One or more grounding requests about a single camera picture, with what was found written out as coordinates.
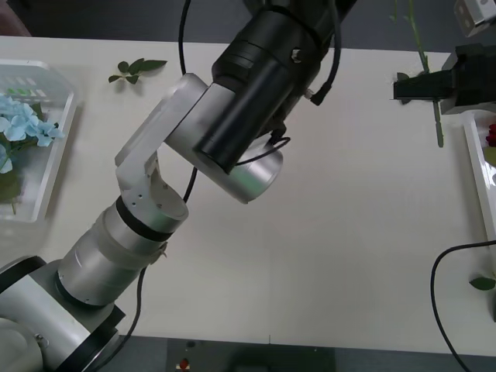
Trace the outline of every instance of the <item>plant stem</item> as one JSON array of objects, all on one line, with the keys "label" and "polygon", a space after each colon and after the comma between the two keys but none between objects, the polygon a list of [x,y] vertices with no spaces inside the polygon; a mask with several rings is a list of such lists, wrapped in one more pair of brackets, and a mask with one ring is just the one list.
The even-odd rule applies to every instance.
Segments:
[{"label": "plant stem", "polygon": [[429,62],[427,60],[427,56],[425,55],[424,48],[422,47],[422,43],[420,42],[420,35],[419,35],[419,30],[417,29],[417,25],[415,23],[415,17],[414,17],[414,12],[413,12],[413,0],[408,0],[408,9],[409,9],[409,14],[408,14],[408,20],[410,21],[410,24],[412,25],[413,29],[413,34],[415,36],[415,42],[417,43],[417,48],[418,48],[418,55],[420,56],[420,61],[422,62],[422,67],[424,69],[424,72],[428,74],[430,72],[429,69]]},{"label": "plant stem", "polygon": [[432,106],[434,108],[434,119],[436,120],[436,135],[437,135],[437,145],[440,148],[444,147],[444,134],[443,125],[441,124],[441,109],[439,108],[439,101],[432,101]]},{"label": "plant stem", "polygon": [[394,23],[398,21],[398,0],[394,0],[393,21]]},{"label": "plant stem", "polygon": [[[420,61],[422,62],[422,68],[426,74],[430,73],[429,68],[429,59],[425,55],[424,48],[420,41],[419,30],[417,29],[417,25],[415,23],[415,16],[413,11],[413,0],[408,0],[408,21],[410,25],[412,25],[413,35],[415,36],[415,42],[417,43],[418,55],[420,56]],[[432,107],[434,108],[434,119],[436,121],[436,135],[437,135],[437,144],[440,148],[444,147],[444,134],[443,134],[443,125],[441,124],[441,110],[439,108],[439,101],[432,101]]]}]

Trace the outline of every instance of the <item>clear plastic container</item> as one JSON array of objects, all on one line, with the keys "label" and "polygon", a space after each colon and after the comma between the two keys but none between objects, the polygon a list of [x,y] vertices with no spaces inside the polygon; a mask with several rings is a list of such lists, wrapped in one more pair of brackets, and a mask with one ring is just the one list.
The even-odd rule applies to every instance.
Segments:
[{"label": "clear plastic container", "polygon": [[41,103],[45,118],[65,133],[49,147],[33,147],[15,159],[22,192],[15,204],[0,204],[0,220],[37,222],[44,219],[53,183],[78,105],[73,86],[47,64],[34,60],[0,60],[0,93],[28,105]]}]

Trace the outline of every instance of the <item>white tray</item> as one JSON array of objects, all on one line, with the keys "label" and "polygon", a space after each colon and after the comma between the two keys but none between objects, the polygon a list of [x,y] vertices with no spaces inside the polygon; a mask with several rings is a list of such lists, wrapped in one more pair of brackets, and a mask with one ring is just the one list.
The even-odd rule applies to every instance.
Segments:
[{"label": "white tray", "polygon": [[0,60],[0,93],[28,105],[40,102],[45,116],[59,123],[65,133],[47,148],[36,147],[19,155],[17,169],[22,179],[22,194],[16,203],[0,205],[0,219],[37,222],[44,219],[53,183],[64,153],[77,95],[65,77],[47,64],[34,60]]},{"label": "white tray", "polygon": [[484,159],[482,149],[487,146],[489,126],[496,124],[496,115],[487,111],[473,111],[465,115],[464,126],[468,150],[474,169],[477,192],[489,240],[496,239],[496,167]]}]

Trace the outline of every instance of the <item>robotic arm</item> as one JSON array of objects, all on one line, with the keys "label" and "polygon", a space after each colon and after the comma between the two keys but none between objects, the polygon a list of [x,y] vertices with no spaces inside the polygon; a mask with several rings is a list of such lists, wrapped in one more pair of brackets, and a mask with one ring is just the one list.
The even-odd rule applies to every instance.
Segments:
[{"label": "robotic arm", "polygon": [[[337,1],[341,19],[355,1]],[[66,257],[22,258],[0,270],[2,371],[98,365],[124,316],[114,301],[188,217],[160,176],[157,149],[165,142],[242,203],[259,197],[281,170],[274,146],[319,72],[333,29],[322,0],[273,1],[215,62],[213,84],[193,74],[179,80],[115,158],[119,198]]]}]

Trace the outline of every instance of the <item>screw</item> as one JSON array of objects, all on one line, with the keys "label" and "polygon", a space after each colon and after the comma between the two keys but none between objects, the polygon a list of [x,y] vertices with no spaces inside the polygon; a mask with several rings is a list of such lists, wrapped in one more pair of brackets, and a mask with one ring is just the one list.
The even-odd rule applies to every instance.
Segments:
[{"label": "screw", "polygon": [[314,94],[315,93],[312,89],[307,89],[305,91],[305,98],[307,98],[308,100],[311,100]]},{"label": "screw", "polygon": [[301,52],[301,49],[293,49],[293,51],[291,52],[291,59],[296,64],[300,64],[301,63],[301,60],[300,60],[300,57],[299,57],[300,56],[300,52]]}]

